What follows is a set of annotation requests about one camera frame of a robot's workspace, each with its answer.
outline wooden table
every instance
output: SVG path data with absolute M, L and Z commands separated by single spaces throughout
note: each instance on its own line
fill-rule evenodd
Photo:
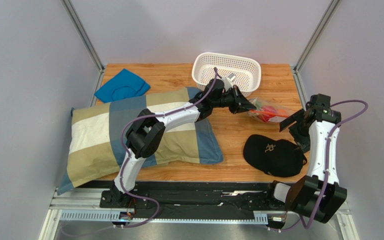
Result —
M 122 69 L 142 77 L 151 88 L 146 94 L 178 90 L 185 86 L 196 86 L 192 79 L 192 64 L 108 64 L 102 85 Z M 260 87 L 250 97 L 260 97 L 281 104 L 291 110 L 301 108 L 291 68 L 287 64 L 262 64 Z M 247 138 L 259 134 L 274 140 L 293 138 L 287 130 L 279 132 L 277 124 L 260 123 L 245 113 L 231 114 L 227 108 L 215 108 L 208 118 L 220 145 L 224 160 L 215 165 L 201 165 L 182 161 L 164 166 L 143 168 L 138 181 L 197 181 L 197 182 L 296 182 L 306 174 L 308 165 L 293 177 L 274 177 L 250 166 L 243 158 L 243 147 Z M 113 173 L 101 180 L 113 180 Z

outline white wall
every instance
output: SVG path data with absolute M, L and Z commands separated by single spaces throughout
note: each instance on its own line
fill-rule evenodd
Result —
M 97 77 L 59 0 L 0 1 L 0 240 L 38 238 Z
M 368 102 L 363 116 L 340 128 L 337 169 L 360 239 L 384 239 L 384 1 L 342 1 L 301 77 L 308 97 Z M 345 118 L 362 106 L 336 109 Z
M 330 0 L 72 0 L 104 64 L 193 63 L 203 52 L 297 63 Z

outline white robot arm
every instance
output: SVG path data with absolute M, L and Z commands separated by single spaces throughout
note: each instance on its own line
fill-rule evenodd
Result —
M 156 112 L 155 115 L 164 115 L 164 116 L 156 117 L 156 119 L 159 122 L 164 124 L 165 126 L 164 132 L 167 132 L 171 129 L 179 127 L 183 124 L 195 123 L 200 116 L 200 111 L 198 111 L 198 108 L 196 106 L 193 106 L 187 109 L 187 107 L 191 105 L 192 103 L 188 102 L 185 105 L 178 108 L 171 109 L 170 111 Z M 183 109 L 183 110 L 176 112 L 174 114 L 165 116 L 166 113 L 174 111 L 176 109 Z M 126 165 L 124 167 L 124 171 L 120 170 L 118 173 L 118 176 L 116 176 L 116 179 L 114 180 L 116 188 L 122 193 L 125 193 L 125 192 L 121 187 L 120 179 L 122 178 L 122 183 L 124 184 L 124 188 L 127 191 L 133 190 L 135 187 L 136 178 L 139 174 L 139 171 L 146 160 L 146 158 L 144 157 L 136 158 L 131 148 L 129 148 L 128 151 L 130 152 L 130 154 L 128 152 L 125 153 L 124 162 L 122 163 L 123 165 Z
M 313 215 L 321 223 L 328 222 L 347 197 L 347 190 L 339 186 L 336 170 L 340 129 L 335 127 L 342 117 L 330 108 L 330 100 L 331 97 L 323 94 L 313 95 L 306 111 L 301 109 L 279 124 L 282 131 L 296 122 L 289 127 L 289 132 L 304 153 L 310 150 L 310 161 L 307 174 L 297 183 L 291 186 L 272 183 L 273 197 L 285 203 L 287 211 L 306 217 Z

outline purple cable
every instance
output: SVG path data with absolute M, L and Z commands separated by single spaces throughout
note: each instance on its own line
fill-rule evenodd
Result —
M 340 121 L 339 123 L 337 123 L 331 129 L 331 131 L 329 132 L 328 137 L 326 139 L 326 147 L 325 147 L 325 167 L 326 168 L 330 165 L 330 157 L 329 157 L 330 156 L 330 143 L 331 143 L 331 136 L 334 134 L 334 131 L 338 127 L 340 127 L 342 124 L 347 123 L 350 120 L 353 120 L 353 119 L 357 118 L 358 116 L 363 114 L 368 109 L 368 103 L 367 102 L 362 101 L 362 100 L 356 100 L 356 99 L 354 99 L 354 100 L 339 101 L 339 102 L 336 102 L 336 103 L 332 104 L 331 107 L 334 107 L 334 106 L 337 106 L 337 105 L 340 105 L 340 104 L 346 104 L 346 103 L 362 103 L 362 104 L 365 105 L 365 107 L 360 112 L 356 113 L 355 115 L 353 115 L 353 116 L 351 116 L 349 118 L 346 118 L 345 120 Z M 300 221 L 303 224 L 304 229 L 308 230 L 311 227 L 311 225 L 312 225 L 312 223 L 313 223 L 313 221 L 315 219 L 316 212 L 318 211 L 319 204 L 321 203 L 322 197 L 324 196 L 325 190 L 327 189 L 328 177 L 329 177 L 329 175 L 327 173 L 328 172 L 325 171 L 322 188 L 320 189 L 320 194 L 319 194 L 319 196 L 316 199 L 315 207 L 312 210 L 312 213 L 311 213 L 311 215 L 309 217 L 309 221 L 307 222 L 307 224 L 305 223 L 305 219 L 303 218 L 303 216 L 300 215 L 300 220 L 299 221 L 297 221 L 296 223 L 294 223 L 294 225 L 292 225 L 292 226 L 290 226 L 290 227 L 288 227 L 286 229 L 281 229 L 281 232 L 285 232 L 285 231 L 289 231 L 289 230 L 294 229 Z M 277 228 L 274 228 L 273 230 L 274 230 L 274 232 L 278 232 L 279 231 L 279 229 L 277 229 Z
M 216 83 L 217 76 L 220 77 L 220 75 L 217 72 L 217 68 L 216 67 L 214 67 L 214 73 L 215 73 L 214 80 L 212 81 L 211 86 L 209 87 L 208 91 L 204 94 L 204 96 L 201 99 L 199 99 L 197 102 L 195 102 L 194 104 L 186 107 L 185 109 L 190 109 L 192 107 L 195 107 L 196 105 L 201 103 L 210 94 L 211 90 L 213 89 L 213 87 L 214 87 L 214 85 Z M 121 132 L 121 144 L 122 144 L 122 147 L 125 149 L 125 152 L 128 154 L 128 157 L 125 159 L 125 162 L 122 164 L 122 167 L 121 167 L 121 170 L 120 170 L 120 176 L 123 175 L 124 169 L 126 168 L 127 163 L 129 162 L 129 160 L 132 157 L 132 155 L 129 152 L 129 148 L 127 147 L 126 143 L 123 141 L 123 136 L 124 136 L 127 128 L 132 123 L 134 123 L 134 122 L 136 122 L 138 120 L 146 119 L 146 118 L 149 118 L 149 117 L 166 117 L 168 115 L 171 115 L 171 114 L 174 114 L 174 113 L 178 113 L 180 111 L 184 111 L 185 109 L 180 108 L 180 109 L 176 109 L 176 110 L 170 111 L 170 112 L 165 113 L 165 114 L 150 114 L 150 115 L 145 115 L 145 116 L 139 116 L 139 117 L 129 121 L 124 126 L 124 128 L 122 129 L 122 132 Z M 157 200 L 155 200 L 155 199 L 153 199 L 151 197 L 139 196 L 139 195 L 133 194 L 131 192 L 128 192 L 127 189 L 124 187 L 123 178 L 122 177 L 120 177 L 119 181 L 120 181 L 120 185 L 121 185 L 122 190 L 127 195 L 129 195 L 129 196 L 131 196 L 133 198 L 144 199 L 144 200 L 148 200 L 148 201 L 152 201 L 152 202 L 156 203 L 156 211 L 152 214 L 152 216 L 150 216 L 148 219 L 146 219 L 146 220 L 144 220 L 142 222 L 139 222 L 139 223 L 136 223 L 136 224 L 133 224 L 133 225 L 125 225 L 124 228 L 134 228 L 134 227 L 142 226 L 142 225 L 146 224 L 147 222 L 151 221 L 153 218 L 155 218 L 155 216 L 160 212 L 160 203 Z

